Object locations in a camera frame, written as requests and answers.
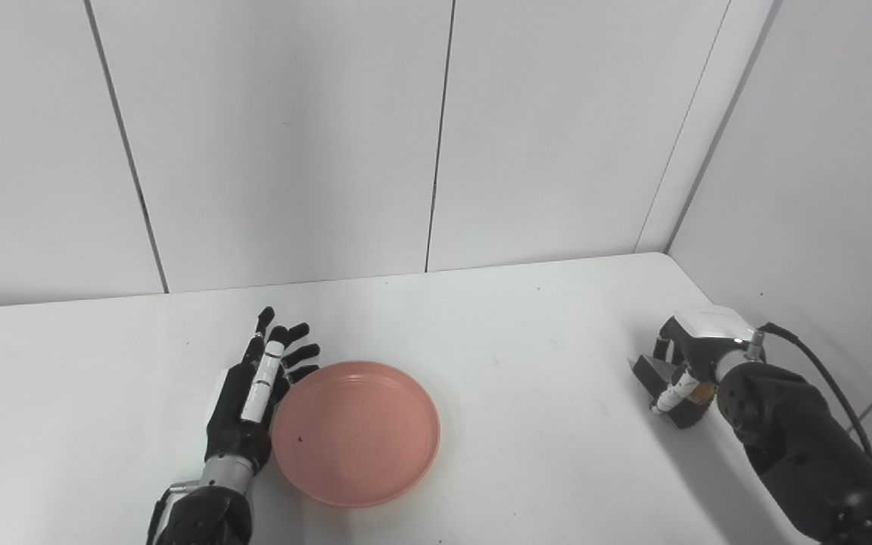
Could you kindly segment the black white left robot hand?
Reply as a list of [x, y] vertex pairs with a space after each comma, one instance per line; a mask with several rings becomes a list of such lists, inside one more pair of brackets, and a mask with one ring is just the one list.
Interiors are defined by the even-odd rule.
[[274, 324], [276, 311], [263, 308], [239, 363], [227, 370], [207, 421], [204, 461], [235, 458], [257, 474], [271, 455], [276, 406], [291, 388], [318, 370], [318, 344], [301, 345], [310, 325]]

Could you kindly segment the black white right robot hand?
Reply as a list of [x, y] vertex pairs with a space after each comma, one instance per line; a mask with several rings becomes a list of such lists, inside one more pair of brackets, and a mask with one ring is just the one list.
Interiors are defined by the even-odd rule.
[[764, 334], [731, 308], [679, 310], [665, 321], [652, 349], [654, 360], [672, 368], [652, 412], [669, 416], [683, 401], [709, 408], [733, 366], [764, 358], [762, 342]]

